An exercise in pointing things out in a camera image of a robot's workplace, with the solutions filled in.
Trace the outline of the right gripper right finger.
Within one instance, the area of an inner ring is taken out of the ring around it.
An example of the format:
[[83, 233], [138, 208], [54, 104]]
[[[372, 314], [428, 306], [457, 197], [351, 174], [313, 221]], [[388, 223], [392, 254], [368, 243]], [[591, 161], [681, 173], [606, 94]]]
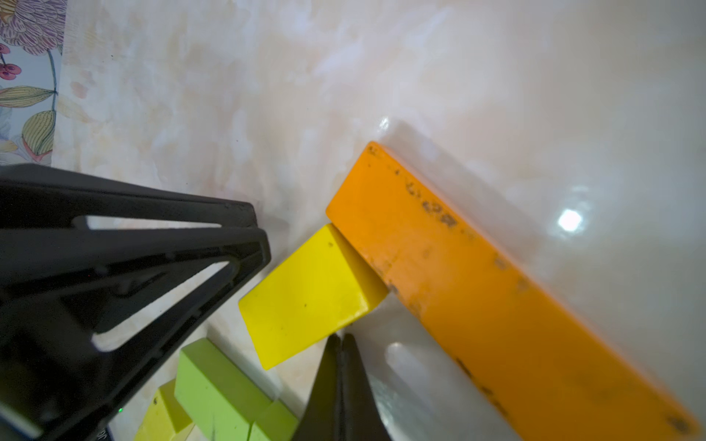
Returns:
[[378, 412], [362, 357], [352, 334], [342, 344], [342, 430], [344, 440], [391, 441]]

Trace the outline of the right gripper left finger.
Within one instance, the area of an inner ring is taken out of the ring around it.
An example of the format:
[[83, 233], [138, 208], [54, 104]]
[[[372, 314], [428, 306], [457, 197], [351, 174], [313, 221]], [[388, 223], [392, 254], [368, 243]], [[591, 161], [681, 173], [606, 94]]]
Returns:
[[341, 341], [336, 334], [327, 339], [314, 386], [303, 418], [292, 441], [338, 439], [338, 355]]

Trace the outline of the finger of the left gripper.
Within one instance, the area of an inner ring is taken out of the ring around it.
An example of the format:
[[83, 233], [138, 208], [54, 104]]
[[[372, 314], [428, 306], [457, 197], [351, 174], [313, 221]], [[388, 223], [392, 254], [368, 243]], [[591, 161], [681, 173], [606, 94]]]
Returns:
[[1, 169], [1, 437], [91, 440], [271, 259], [247, 202]]

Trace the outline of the lime green block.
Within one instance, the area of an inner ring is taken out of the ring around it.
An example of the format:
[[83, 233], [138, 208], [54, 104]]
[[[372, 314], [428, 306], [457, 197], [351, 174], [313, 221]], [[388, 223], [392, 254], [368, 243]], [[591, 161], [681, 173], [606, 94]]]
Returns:
[[178, 357], [175, 397], [209, 440], [246, 440], [270, 398], [206, 339], [186, 345]]
[[176, 381], [160, 386], [150, 403], [134, 441], [184, 441], [194, 423], [175, 397]]

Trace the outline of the small yellow block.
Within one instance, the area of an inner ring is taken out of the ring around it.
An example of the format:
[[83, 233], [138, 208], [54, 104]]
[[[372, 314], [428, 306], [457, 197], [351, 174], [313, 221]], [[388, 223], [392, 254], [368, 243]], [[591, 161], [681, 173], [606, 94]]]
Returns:
[[272, 369], [373, 311], [389, 290], [327, 224], [238, 303], [259, 363]]

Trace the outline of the orange long block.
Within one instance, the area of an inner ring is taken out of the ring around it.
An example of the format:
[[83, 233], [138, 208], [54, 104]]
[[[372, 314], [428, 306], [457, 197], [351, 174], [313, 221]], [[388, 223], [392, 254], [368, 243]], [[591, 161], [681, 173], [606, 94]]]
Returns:
[[526, 440], [692, 440], [700, 425], [382, 145], [327, 217]]

